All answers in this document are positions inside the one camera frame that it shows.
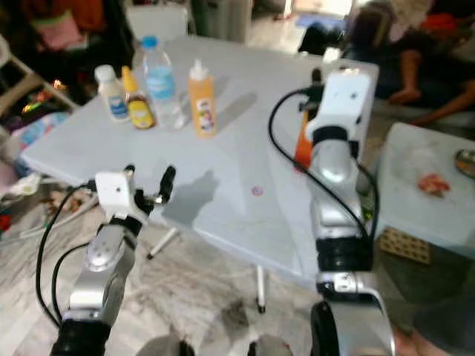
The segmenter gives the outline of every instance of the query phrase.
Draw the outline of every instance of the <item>bottle label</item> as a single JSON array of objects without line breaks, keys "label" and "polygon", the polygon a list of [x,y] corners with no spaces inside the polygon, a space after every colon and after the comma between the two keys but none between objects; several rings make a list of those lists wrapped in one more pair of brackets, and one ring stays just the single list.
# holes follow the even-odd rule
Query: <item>bottle label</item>
[{"label": "bottle label", "polygon": [[124,99],[119,96],[109,96],[108,97],[109,108],[111,109],[112,115],[117,119],[127,119],[128,110],[125,106]]},{"label": "bottle label", "polygon": [[151,128],[154,125],[154,118],[145,102],[140,100],[129,102],[128,108],[132,124],[136,128]]},{"label": "bottle label", "polygon": [[171,67],[151,68],[147,73],[148,92],[152,99],[167,100],[175,95],[175,82]]},{"label": "bottle label", "polygon": [[211,100],[208,98],[199,99],[196,101],[198,120],[201,131],[208,133],[214,130],[214,120],[212,113]]}]

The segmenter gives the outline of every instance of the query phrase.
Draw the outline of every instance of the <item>white table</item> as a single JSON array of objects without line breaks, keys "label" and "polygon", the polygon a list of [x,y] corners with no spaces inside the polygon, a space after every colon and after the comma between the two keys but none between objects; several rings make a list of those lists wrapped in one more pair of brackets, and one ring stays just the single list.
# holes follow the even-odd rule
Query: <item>white table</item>
[{"label": "white table", "polygon": [[[319,57],[295,58],[230,42],[192,37],[166,45],[180,97],[195,58],[215,78],[218,133],[200,139],[192,125],[177,132],[135,130],[111,122],[95,98],[23,157],[34,169],[77,185],[97,171],[136,166],[136,183],[152,193],[166,166],[177,169],[174,195],[163,216],[187,235],[203,238],[249,262],[315,288],[318,272],[309,218],[307,181],[271,146],[267,122],[288,91],[309,84]],[[377,77],[378,68],[342,61]],[[138,76],[143,86],[142,76]],[[373,92],[364,115],[369,117]],[[301,124],[298,99],[276,117],[278,139],[293,152]],[[189,103],[184,111],[189,115]],[[253,188],[262,194],[253,194]],[[152,221],[160,221],[158,214]]]},{"label": "white table", "polygon": [[[475,259],[475,180],[455,168],[461,149],[475,150],[475,142],[402,123],[391,128],[379,165],[377,236],[390,226]],[[417,187],[429,173],[450,183],[443,198]]]}]

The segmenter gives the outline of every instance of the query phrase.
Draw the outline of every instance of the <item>orange object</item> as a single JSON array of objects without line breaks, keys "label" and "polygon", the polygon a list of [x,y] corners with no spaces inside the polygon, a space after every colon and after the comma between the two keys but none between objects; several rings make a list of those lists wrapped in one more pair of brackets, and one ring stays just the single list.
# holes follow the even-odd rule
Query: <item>orange object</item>
[{"label": "orange object", "polygon": [[419,180],[417,186],[420,190],[437,196],[441,196],[444,191],[449,191],[451,189],[449,183],[440,175],[435,173],[423,176]]},{"label": "orange object", "polygon": [[0,231],[6,231],[12,223],[11,215],[0,215]]},{"label": "orange object", "polygon": [[437,13],[427,16],[421,28],[431,32],[451,34],[457,30],[456,19],[449,13]]},{"label": "orange object", "polygon": [[305,127],[309,122],[309,112],[304,111],[304,119],[298,136],[297,145],[295,146],[294,159],[303,165],[306,169],[310,167],[312,161],[312,143],[305,138]]},{"label": "orange object", "polygon": [[197,59],[190,70],[188,80],[191,113],[194,128],[199,137],[209,138],[216,134],[216,106],[214,105],[213,77]]}]

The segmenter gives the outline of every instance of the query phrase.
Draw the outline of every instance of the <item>orange bottle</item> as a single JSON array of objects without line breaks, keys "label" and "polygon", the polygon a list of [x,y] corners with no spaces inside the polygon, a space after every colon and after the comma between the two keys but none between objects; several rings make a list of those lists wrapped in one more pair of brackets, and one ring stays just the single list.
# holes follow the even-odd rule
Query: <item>orange bottle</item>
[{"label": "orange bottle", "polygon": [[194,61],[188,80],[191,113],[198,136],[208,138],[217,130],[213,77],[199,59]]}]

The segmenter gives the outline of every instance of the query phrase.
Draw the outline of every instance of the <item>bottle cap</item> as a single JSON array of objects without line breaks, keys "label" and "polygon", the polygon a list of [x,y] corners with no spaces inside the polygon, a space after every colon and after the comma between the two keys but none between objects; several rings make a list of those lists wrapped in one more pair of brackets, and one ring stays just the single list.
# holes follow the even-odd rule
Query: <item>bottle cap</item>
[{"label": "bottle cap", "polygon": [[205,80],[208,75],[208,68],[203,66],[201,60],[195,59],[194,66],[190,69],[190,78],[193,80]]},{"label": "bottle cap", "polygon": [[142,47],[145,49],[155,48],[160,42],[155,36],[145,36],[142,38]]},{"label": "bottle cap", "polygon": [[111,65],[100,65],[96,67],[94,76],[98,82],[109,82],[116,78],[116,74]]},{"label": "bottle cap", "polygon": [[131,69],[124,65],[122,67],[122,81],[124,82],[124,89],[127,93],[139,90],[139,85],[131,73]]}]

